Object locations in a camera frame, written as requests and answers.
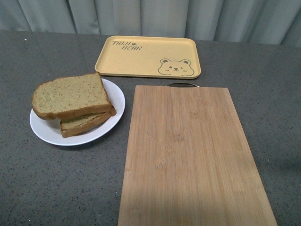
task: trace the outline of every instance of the bear ear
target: bear ear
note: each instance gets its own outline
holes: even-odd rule
[[[161,62],[162,64],[164,64],[164,63],[169,62],[169,61],[170,61],[169,59],[162,59],[160,62]]]
[[[183,62],[183,63],[185,63],[185,64],[188,64],[188,65],[191,64],[190,60],[181,60],[181,62]]]

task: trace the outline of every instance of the metal handle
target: metal handle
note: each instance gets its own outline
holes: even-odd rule
[[[179,82],[179,83],[172,83],[167,86],[171,87],[199,87],[198,85],[192,84],[192,83],[185,83],[185,82]]]

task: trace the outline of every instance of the bread crust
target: bread crust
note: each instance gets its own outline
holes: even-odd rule
[[[73,127],[71,129],[63,129],[62,128],[62,122],[61,122],[61,134],[62,137],[67,138],[75,135],[79,135],[81,133],[86,132],[90,128],[94,126],[98,126],[101,123],[107,121],[110,117],[116,115],[116,110],[114,107],[112,107],[109,111],[102,113],[101,115],[95,117],[94,119],[87,121],[86,123],[83,123],[81,125],[78,125],[76,127]]]
[[[103,80],[100,76],[100,73],[95,72],[93,74],[98,74],[99,75],[101,86],[104,87],[103,86]],[[92,106],[88,106],[88,107],[82,107],[82,108],[79,108],[79,109],[69,110],[69,111],[64,111],[64,112],[59,112],[59,113],[53,113],[53,112],[41,113],[35,108],[35,104],[34,104],[36,91],[39,89],[40,86],[42,86],[42,85],[44,85],[48,82],[52,82],[52,81],[47,81],[47,82],[44,82],[44,83],[40,84],[35,89],[35,91],[32,95],[32,99],[31,99],[32,109],[36,113],[36,115],[41,119],[53,120],[53,119],[58,118],[60,120],[64,120],[64,119],[74,118],[74,117],[81,116],[81,115],[84,115],[84,114],[89,114],[89,113],[107,112],[112,108],[112,103],[109,100],[108,93],[107,93],[106,89],[104,89],[105,96],[106,96],[105,98],[106,98],[106,101],[108,102],[108,104],[105,104],[105,105],[92,105]]]

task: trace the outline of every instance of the white plate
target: white plate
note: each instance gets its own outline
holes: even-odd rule
[[[33,132],[42,140],[63,146],[81,145],[93,141],[109,132],[123,115],[126,101],[121,89],[113,82],[103,79],[103,85],[107,90],[110,101],[116,109],[116,115],[110,117],[104,124],[84,134],[63,138],[60,129],[60,120],[40,119],[33,110],[30,112],[30,126]]]

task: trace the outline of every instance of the wood grain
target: wood grain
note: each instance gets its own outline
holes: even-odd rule
[[[277,225],[228,89],[136,86],[118,225]]]

